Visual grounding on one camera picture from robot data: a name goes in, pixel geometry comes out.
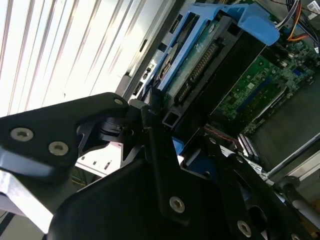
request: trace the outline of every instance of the green circuit board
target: green circuit board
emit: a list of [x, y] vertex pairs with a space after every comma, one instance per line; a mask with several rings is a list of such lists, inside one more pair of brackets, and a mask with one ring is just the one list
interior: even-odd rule
[[314, 70], [320, 65], [314, 49], [303, 41], [280, 42], [273, 48], [275, 54], [278, 49], [287, 57], [277, 57], [278, 62], [270, 62], [262, 52], [217, 109], [230, 122], [242, 125], [244, 133], [253, 133], [299, 88], [311, 84]]

